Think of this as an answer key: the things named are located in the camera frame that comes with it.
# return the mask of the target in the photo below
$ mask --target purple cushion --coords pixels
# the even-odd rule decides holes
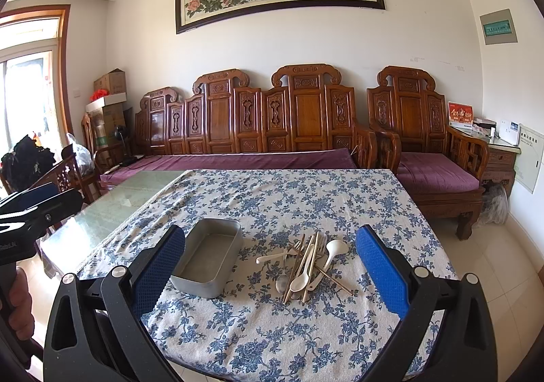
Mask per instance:
[[[322,152],[237,153],[225,155],[167,155],[144,157],[130,167],[122,167],[100,180],[119,185],[142,170],[218,170],[357,168],[346,148]]]
[[[408,193],[459,193],[480,187],[478,179],[441,153],[403,152],[396,177]]]

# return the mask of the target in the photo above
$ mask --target finger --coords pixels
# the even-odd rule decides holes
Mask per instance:
[[[27,341],[34,335],[34,316],[31,315],[31,322],[17,330],[16,335],[20,341]]]
[[[17,274],[13,282],[12,289],[9,291],[9,300],[14,307],[23,303],[28,295],[27,275],[21,267],[17,267]]]
[[[33,320],[32,316],[32,297],[28,294],[24,302],[13,310],[9,317],[9,325],[18,331]]]

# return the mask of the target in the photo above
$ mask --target silver screw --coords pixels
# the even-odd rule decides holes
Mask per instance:
[[[63,283],[68,285],[72,283],[74,279],[75,279],[75,276],[73,275],[73,273],[68,273],[67,275],[64,275]]]
[[[478,276],[476,276],[474,273],[467,274],[467,281],[473,285],[476,285],[478,283]]]
[[[125,267],[122,267],[121,265],[119,265],[119,267],[115,267],[112,270],[112,276],[114,278],[121,278],[122,276],[124,276],[124,274],[126,272],[127,272],[127,269]]]
[[[415,267],[413,272],[418,278],[426,278],[429,276],[429,271],[425,267]]]

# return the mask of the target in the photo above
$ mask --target pile of utensils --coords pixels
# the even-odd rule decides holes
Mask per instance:
[[[279,257],[283,258],[284,273],[278,277],[276,289],[283,295],[284,303],[287,303],[289,299],[300,299],[300,297],[302,297],[303,303],[307,302],[309,299],[308,292],[314,290],[323,277],[330,279],[341,289],[353,296],[353,292],[344,286],[344,284],[326,273],[335,256],[348,252],[348,245],[339,239],[327,242],[327,236],[321,234],[319,231],[312,235],[306,245],[304,244],[305,238],[306,235],[303,234],[299,242],[282,253],[257,258],[257,264]],[[316,260],[323,257],[325,251],[328,251],[327,261],[323,267],[319,267],[316,264]],[[285,274],[285,257],[289,255],[296,257],[295,265],[293,265],[290,275],[287,276]],[[312,280],[314,272],[316,272],[317,276]]]

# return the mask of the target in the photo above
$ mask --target baseboard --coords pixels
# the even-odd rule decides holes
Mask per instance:
[[[542,281],[544,279],[544,257],[542,257],[542,253],[540,253],[539,248],[531,239],[531,236],[529,236],[526,230],[511,213],[508,214],[505,226],[508,231],[516,237]]]

